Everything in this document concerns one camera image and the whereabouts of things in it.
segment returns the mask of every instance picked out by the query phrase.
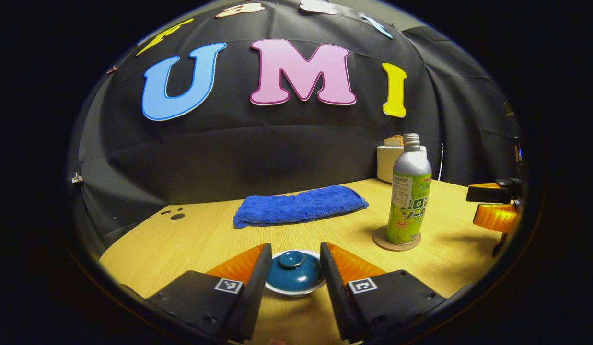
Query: cork coaster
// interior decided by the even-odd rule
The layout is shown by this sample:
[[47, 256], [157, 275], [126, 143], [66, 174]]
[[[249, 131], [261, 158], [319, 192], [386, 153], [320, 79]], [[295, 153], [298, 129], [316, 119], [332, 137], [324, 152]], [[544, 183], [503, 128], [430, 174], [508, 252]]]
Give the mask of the cork coaster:
[[409, 244], [390, 243], [386, 239], [386, 225], [379, 227], [373, 233], [373, 241], [375, 241], [375, 244], [379, 245], [380, 247], [382, 247], [384, 249], [388, 249], [389, 251], [395, 251], [395, 252], [401, 252], [401, 251], [406, 251], [408, 249], [412, 249], [419, 243], [420, 240], [422, 240], [422, 234], [418, 233], [418, 235], [415, 236], [415, 240]]

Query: blue towel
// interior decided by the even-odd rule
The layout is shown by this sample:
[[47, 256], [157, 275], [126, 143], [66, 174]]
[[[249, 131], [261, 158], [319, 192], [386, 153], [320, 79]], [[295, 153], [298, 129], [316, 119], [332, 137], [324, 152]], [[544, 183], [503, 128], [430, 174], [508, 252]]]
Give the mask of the blue towel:
[[255, 226], [305, 223], [366, 209], [369, 203], [340, 185], [309, 190], [296, 195], [248, 196], [234, 215], [237, 229]]

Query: pink letter m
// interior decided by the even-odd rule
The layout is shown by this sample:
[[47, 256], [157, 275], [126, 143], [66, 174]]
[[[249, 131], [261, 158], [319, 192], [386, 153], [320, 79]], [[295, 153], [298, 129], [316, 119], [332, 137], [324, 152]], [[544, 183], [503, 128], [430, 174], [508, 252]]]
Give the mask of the pink letter m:
[[283, 39], [255, 41], [252, 48], [260, 52], [259, 86], [250, 96], [253, 104], [281, 104], [290, 98], [290, 93], [281, 87], [281, 73], [303, 101], [309, 99], [321, 75], [323, 86], [318, 92], [320, 101], [339, 105], [356, 102], [356, 95], [349, 88], [347, 74], [349, 50], [322, 44], [311, 59], [305, 60], [290, 42]]

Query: bottle label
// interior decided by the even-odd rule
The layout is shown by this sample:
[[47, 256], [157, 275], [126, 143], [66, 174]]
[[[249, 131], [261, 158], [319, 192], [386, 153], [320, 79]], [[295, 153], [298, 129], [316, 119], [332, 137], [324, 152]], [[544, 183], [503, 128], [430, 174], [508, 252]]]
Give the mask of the bottle label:
[[392, 176], [392, 203], [386, 235], [396, 244], [407, 244], [415, 240], [424, 219], [430, 177], [427, 175]]

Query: table surface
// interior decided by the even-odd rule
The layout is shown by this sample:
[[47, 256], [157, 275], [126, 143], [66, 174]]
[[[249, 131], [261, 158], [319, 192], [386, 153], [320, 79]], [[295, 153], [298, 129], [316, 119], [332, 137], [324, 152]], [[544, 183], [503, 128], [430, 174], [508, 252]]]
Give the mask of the table surface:
[[[494, 264], [491, 253], [500, 233], [472, 223], [477, 203], [465, 201], [464, 186], [432, 181], [422, 240], [393, 252], [373, 242], [388, 221], [392, 185], [378, 179], [343, 184], [369, 202], [344, 216], [293, 225], [235, 229], [233, 216], [243, 200], [169, 205], [130, 230], [100, 259], [112, 277], [147, 298], [187, 270], [206, 272], [256, 245], [272, 253], [288, 249], [318, 252], [331, 242], [387, 272], [406, 269], [443, 297], [476, 282]], [[184, 218], [171, 220], [176, 213]], [[338, 334], [327, 286], [295, 299], [265, 289], [251, 344], [271, 338], [294, 344], [346, 344]]]

